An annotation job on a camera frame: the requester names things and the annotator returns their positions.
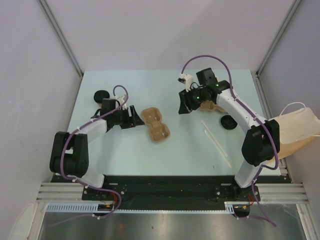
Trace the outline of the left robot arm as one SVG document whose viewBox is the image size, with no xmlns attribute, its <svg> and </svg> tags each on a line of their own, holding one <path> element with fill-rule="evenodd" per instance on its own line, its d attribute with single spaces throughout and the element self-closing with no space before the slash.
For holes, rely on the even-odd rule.
<svg viewBox="0 0 320 240">
<path fill-rule="evenodd" d="M 124 130 L 145 124 L 133 105 L 126 106 L 126 101 L 125 95 L 118 98 L 103 98 L 98 101 L 101 108 L 85 125 L 73 132 L 57 132 L 50 156 L 50 171 L 89 185 L 93 187 L 93 194 L 98 199 L 107 199 L 111 188 L 104 184 L 104 174 L 90 166 L 89 143 L 114 126 L 120 126 Z"/>
</svg>

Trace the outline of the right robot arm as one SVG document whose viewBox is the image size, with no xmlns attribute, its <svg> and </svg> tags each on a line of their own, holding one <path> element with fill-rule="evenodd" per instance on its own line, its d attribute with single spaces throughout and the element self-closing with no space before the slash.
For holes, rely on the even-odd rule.
<svg viewBox="0 0 320 240">
<path fill-rule="evenodd" d="M 241 127 L 245 133 L 241 147 L 244 160 L 234 177 L 237 184 L 230 188 L 230 194 L 235 200 L 242 201 L 248 196 L 248 186 L 257 178 L 262 165 L 280 151 L 279 123 L 254 112 L 241 101 L 228 81 L 217 80 L 211 68 L 197 72 L 196 76 L 197 86 L 193 86 L 194 78 L 190 74 L 181 73 L 178 77 L 178 81 L 185 85 L 185 89 L 179 92 L 178 113 L 189 114 L 202 103 L 212 101 Z"/>
</svg>

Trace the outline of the pulp cup carrier tray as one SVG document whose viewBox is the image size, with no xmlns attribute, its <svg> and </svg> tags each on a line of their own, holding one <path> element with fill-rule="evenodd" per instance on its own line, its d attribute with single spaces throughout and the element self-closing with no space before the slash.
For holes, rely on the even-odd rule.
<svg viewBox="0 0 320 240">
<path fill-rule="evenodd" d="M 162 122 L 162 114 L 156 107 L 146 108 L 141 112 L 143 122 L 148 127 L 148 134 L 154 143 L 166 140 L 171 132 L 168 126 Z"/>
</svg>

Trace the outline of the brown paper bag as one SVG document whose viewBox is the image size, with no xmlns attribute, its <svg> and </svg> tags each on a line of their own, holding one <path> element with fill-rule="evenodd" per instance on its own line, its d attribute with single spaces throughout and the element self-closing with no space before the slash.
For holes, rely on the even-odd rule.
<svg viewBox="0 0 320 240">
<path fill-rule="evenodd" d="M 303 107 L 272 118 L 279 124 L 280 151 L 278 159 L 293 155 L 320 136 L 320 120 L 304 103 Z"/>
</svg>

